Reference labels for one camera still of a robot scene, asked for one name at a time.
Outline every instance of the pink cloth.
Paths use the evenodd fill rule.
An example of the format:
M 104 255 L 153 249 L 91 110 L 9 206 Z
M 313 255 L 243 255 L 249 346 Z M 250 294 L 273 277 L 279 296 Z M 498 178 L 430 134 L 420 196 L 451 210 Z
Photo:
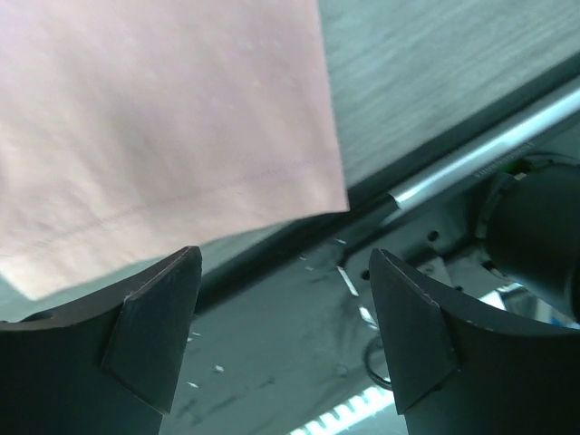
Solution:
M 0 274 L 32 299 L 347 209 L 314 0 L 4 0 L 0 65 Z

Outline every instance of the silver metal tube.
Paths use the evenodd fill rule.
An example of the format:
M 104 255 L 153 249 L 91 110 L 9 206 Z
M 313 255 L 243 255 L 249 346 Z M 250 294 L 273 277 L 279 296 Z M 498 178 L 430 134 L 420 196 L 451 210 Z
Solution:
M 400 216 L 458 182 L 485 178 L 534 146 L 532 139 L 580 111 L 580 80 L 575 79 L 494 130 L 439 160 L 389 193 Z

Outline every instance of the folded cloth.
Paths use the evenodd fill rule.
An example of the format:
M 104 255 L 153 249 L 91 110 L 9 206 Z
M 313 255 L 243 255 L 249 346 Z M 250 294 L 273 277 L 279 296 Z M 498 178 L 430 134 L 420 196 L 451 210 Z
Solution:
M 31 299 L 347 200 L 314 0 L 0 3 L 0 274 Z

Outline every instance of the black cylinder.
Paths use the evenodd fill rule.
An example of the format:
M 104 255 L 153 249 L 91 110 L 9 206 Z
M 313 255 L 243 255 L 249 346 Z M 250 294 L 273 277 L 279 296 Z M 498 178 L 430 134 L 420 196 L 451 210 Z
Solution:
M 551 164 L 503 191 L 488 217 L 494 266 L 560 312 L 580 318 L 580 167 Z

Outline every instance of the black cable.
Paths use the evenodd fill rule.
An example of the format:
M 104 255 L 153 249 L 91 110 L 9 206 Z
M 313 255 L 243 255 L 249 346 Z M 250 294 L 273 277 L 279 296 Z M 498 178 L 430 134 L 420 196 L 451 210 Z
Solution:
M 364 351 L 362 352 L 362 362 L 364 363 L 366 374 L 371 378 L 371 381 L 373 381 L 377 386 L 392 392 L 391 380 L 379 376 L 371 367 L 371 355 L 383 350 L 381 336 L 377 335 L 372 338 L 364 348 Z

